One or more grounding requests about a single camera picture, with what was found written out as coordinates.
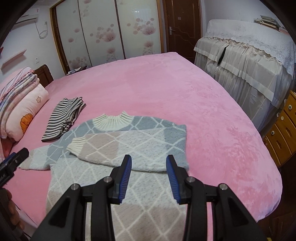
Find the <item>person left hand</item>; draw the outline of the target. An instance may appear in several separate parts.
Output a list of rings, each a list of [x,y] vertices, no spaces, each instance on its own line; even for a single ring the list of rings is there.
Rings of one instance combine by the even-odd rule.
[[[18,228],[20,228],[21,230],[24,230],[24,223],[23,221],[20,219],[19,213],[16,210],[16,205],[15,203],[12,201],[12,194],[11,192],[9,192],[9,190],[5,189],[6,191],[6,195],[8,197],[8,210],[9,210],[9,217],[10,217],[10,221],[13,225],[17,226]]]

